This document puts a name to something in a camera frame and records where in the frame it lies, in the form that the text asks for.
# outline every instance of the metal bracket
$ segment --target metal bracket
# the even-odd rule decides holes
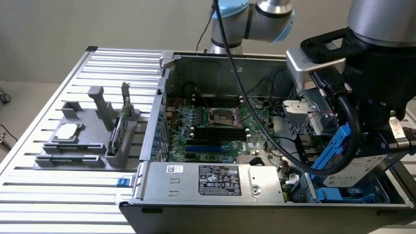
[[[396,116],[392,113],[392,116],[389,117],[389,129],[392,132],[392,135],[394,137],[394,140],[397,142],[398,149],[406,149],[410,146],[409,140],[405,137],[402,127],[400,125],[400,121],[396,118]]]
[[[174,60],[174,52],[162,52],[158,59],[160,68],[165,69],[173,66]]]

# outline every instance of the aluminum slotted table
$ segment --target aluminum slotted table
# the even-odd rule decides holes
[[[0,164],[0,233],[133,233],[116,205],[116,201],[132,193],[132,188],[117,188],[116,183],[118,178],[136,172],[161,75],[160,55],[161,52],[154,51],[112,48],[97,48],[84,53]],[[57,109],[64,101],[78,101],[82,108],[94,108],[86,92],[89,86],[100,85],[105,101],[112,102],[113,108],[120,108],[122,82],[130,84],[130,102],[142,113],[126,169],[122,172],[33,170],[42,142],[48,141],[62,117]],[[416,104],[409,103],[409,106],[416,110]],[[416,158],[405,156],[402,163],[416,176]],[[416,223],[401,229],[378,230],[377,234],[406,234],[414,231],[410,228],[416,228]]]

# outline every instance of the capacitor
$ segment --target capacitor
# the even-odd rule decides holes
[[[261,109],[262,109],[262,105],[261,105],[260,103],[257,103],[257,104],[254,105],[254,108],[256,108],[256,110],[261,110]]]

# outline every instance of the power supply label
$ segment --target power supply label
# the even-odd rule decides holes
[[[237,166],[200,166],[200,195],[241,196]]]

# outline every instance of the metal case panel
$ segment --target metal case panel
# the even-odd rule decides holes
[[[166,172],[166,168],[172,165],[178,166],[181,172]],[[198,172],[200,166],[237,166],[240,185],[234,189],[241,191],[241,195],[201,195],[198,193],[200,174],[202,173]],[[224,186],[218,181],[212,184],[214,187]],[[144,190],[144,200],[154,203],[177,201],[284,203],[285,201],[276,168],[238,164],[152,162]]]

